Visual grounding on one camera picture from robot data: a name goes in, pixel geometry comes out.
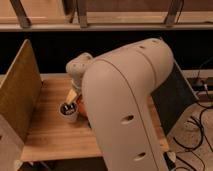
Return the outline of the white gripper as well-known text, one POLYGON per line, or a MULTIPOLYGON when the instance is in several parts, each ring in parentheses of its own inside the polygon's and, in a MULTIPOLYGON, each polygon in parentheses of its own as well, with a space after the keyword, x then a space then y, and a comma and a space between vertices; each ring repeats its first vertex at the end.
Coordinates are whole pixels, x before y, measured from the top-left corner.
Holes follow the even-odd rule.
MULTIPOLYGON (((82 79, 78 78, 78 79, 71 79, 71 85, 72 88, 78 93, 81 94, 82 93, 82 79)), ((76 98, 77 98, 77 93, 71 89, 66 97, 66 103, 70 104, 72 103, 76 98)))

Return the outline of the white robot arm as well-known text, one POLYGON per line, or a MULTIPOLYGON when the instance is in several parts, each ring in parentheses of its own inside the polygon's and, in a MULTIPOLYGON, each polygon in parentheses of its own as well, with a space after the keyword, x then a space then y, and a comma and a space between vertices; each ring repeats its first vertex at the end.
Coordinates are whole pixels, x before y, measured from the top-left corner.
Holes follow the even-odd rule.
POLYGON ((98 57, 84 53, 66 65, 108 171, 168 171, 148 109, 148 96, 173 69, 170 47, 158 38, 98 57))

